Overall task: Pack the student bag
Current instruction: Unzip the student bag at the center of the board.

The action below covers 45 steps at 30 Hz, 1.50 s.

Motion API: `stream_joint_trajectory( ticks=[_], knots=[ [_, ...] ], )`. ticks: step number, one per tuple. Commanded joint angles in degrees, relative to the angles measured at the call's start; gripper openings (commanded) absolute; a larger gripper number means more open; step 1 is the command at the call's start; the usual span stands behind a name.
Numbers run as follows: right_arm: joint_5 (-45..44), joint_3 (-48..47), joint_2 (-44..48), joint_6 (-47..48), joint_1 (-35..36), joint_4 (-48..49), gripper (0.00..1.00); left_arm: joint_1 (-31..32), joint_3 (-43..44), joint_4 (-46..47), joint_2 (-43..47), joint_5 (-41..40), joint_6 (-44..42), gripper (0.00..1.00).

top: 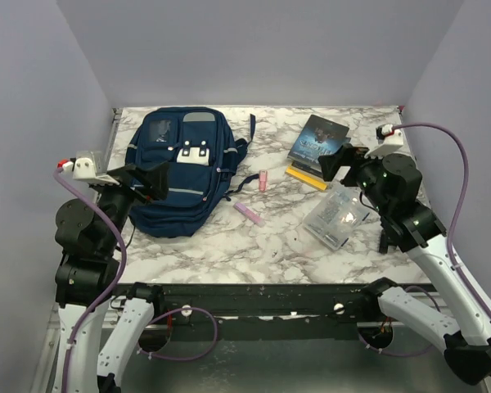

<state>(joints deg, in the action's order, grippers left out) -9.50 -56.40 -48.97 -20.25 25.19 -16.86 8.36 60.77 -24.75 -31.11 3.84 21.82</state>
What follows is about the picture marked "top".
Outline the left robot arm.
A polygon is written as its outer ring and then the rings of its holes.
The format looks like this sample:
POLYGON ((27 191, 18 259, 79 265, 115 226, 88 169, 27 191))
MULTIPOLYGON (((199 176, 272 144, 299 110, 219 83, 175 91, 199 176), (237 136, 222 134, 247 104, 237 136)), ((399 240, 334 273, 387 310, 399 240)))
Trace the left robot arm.
POLYGON ((74 195, 56 213, 60 343, 55 392, 99 392, 97 358, 109 299, 127 264, 121 232, 135 204, 164 200, 169 163, 103 171, 89 156, 62 160, 54 179, 74 195))

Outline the navy blue student backpack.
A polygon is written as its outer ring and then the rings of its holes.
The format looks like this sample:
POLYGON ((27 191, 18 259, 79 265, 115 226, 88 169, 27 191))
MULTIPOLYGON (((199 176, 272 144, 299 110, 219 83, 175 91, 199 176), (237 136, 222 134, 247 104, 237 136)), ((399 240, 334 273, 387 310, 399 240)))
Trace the navy blue student backpack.
POLYGON ((145 115, 125 156, 150 169, 166 163, 168 193, 163 201, 134 206, 132 224, 153 237, 190 237, 233 190, 232 177, 250 141, 236 139, 224 114, 208 107, 162 107, 145 115))

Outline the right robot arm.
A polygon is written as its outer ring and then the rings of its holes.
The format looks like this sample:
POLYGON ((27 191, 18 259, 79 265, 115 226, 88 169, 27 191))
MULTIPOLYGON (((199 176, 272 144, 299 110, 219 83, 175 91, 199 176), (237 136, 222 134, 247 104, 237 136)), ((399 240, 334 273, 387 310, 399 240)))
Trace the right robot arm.
POLYGON ((448 244, 436 214, 418 200, 422 175, 415 161, 399 153, 371 158, 367 148, 347 143, 318 162, 326 181, 348 168, 341 184, 360 189, 379 213, 385 235, 420 267, 452 313, 441 314, 382 278, 366 287, 362 315, 371 321, 386 315, 405 324, 442 352, 469 385, 491 376, 491 299, 448 244))

